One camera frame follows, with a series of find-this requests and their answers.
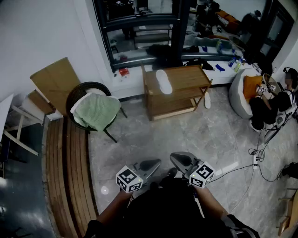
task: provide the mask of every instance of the black wicker chair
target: black wicker chair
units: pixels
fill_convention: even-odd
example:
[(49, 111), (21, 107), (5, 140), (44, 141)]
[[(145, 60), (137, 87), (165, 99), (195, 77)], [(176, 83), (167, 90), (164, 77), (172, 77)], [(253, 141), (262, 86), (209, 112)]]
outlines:
[[(85, 96), (86, 90), (87, 89), (91, 89), (91, 88), (96, 88), (99, 89), (101, 91), (103, 91), (107, 96), (111, 96), (111, 92), (108, 90), (108, 88), (106, 86), (104, 86), (101, 83), (97, 83), (97, 82), (85, 82), (85, 83), (81, 83), (78, 86), (76, 86), (68, 95), (67, 100), (66, 100), (66, 112), (68, 117), (70, 118), (70, 120), (79, 128), (84, 129), (88, 132), (90, 131), (97, 131), (96, 129), (88, 126), (88, 127), (83, 127), (81, 126), (79, 123), (77, 123), (74, 119), (73, 114), (70, 112), (70, 109), (74, 106), (74, 104), (83, 96)], [(125, 114), (124, 110), (122, 109), (122, 107), (120, 107), (121, 112), (123, 113), (123, 115), (127, 118), (127, 115)], [(115, 143), (117, 143), (117, 141), (107, 132), (107, 128), (113, 124), (113, 122), (115, 121), (116, 117), (114, 117), (114, 119), (104, 128), (104, 132), (107, 134), (107, 136), (109, 136)]]

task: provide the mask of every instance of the power strip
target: power strip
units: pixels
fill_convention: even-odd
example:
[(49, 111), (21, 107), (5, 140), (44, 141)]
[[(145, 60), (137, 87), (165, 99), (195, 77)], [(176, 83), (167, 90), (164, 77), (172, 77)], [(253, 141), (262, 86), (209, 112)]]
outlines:
[(257, 169), (258, 168), (258, 166), (257, 166), (257, 159), (258, 159), (258, 156), (256, 156), (256, 155), (254, 155), (253, 156), (253, 162), (252, 162), (252, 164), (253, 164), (253, 169)]

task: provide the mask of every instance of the wooden cart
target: wooden cart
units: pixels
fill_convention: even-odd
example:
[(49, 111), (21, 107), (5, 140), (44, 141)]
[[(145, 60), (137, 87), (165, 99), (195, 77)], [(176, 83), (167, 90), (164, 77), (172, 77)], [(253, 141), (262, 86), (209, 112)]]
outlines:
[(195, 111), (212, 83), (200, 66), (167, 68), (164, 71), (173, 92), (163, 94), (156, 78), (156, 71), (146, 72), (144, 66), (141, 67), (150, 120)]

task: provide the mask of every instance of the gray marble floor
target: gray marble floor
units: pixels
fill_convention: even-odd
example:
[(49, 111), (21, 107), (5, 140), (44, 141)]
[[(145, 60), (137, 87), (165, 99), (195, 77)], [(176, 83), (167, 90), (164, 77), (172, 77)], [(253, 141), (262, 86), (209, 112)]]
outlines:
[[(211, 109), (206, 109), (202, 102), (196, 112), (155, 122), (149, 121), (142, 99), (123, 102), (128, 118), (119, 113), (108, 129), (117, 144), (104, 133), (91, 132), (90, 165), (99, 213), (119, 191), (116, 173), (132, 162), (160, 158), (161, 166), (152, 178), (157, 181), (173, 167), (169, 155), (175, 151), (189, 151), (208, 161), (219, 173), (252, 164), (248, 149), (256, 147), (258, 134), (231, 108), (227, 87), (212, 88), (209, 92)], [(297, 132), (298, 123), (291, 119), (268, 144), (260, 165), (266, 178), (276, 178), (284, 165), (298, 161)], [(108, 189), (107, 195), (101, 193), (103, 186)], [(253, 173), (252, 167), (231, 172), (208, 185), (228, 212), (263, 238), (277, 237), (276, 226), (286, 212), (286, 203), (278, 202), (278, 198), (285, 197), (287, 187), (298, 188), (298, 180), (282, 178), (270, 183), (261, 177), (259, 169)], [(290, 237), (292, 231), (285, 232), (283, 237)]]

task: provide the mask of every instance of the forearm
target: forearm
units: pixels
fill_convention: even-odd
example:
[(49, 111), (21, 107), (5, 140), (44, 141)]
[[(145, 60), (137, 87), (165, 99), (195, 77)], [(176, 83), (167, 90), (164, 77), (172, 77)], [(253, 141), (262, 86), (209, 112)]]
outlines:
[(268, 101), (268, 99), (264, 96), (264, 94), (262, 95), (262, 99), (263, 99), (264, 103), (266, 104), (266, 106), (271, 110), (272, 108), (271, 108), (271, 106), (270, 106), (270, 104), (269, 104), (269, 101)]
[(214, 198), (208, 188), (195, 187), (195, 189), (205, 218), (220, 219), (222, 216), (229, 214)]
[(97, 219), (103, 225), (109, 225), (117, 218), (123, 216), (126, 210), (132, 192), (126, 193), (125, 191), (120, 191), (114, 200), (108, 205), (108, 207), (99, 215)]

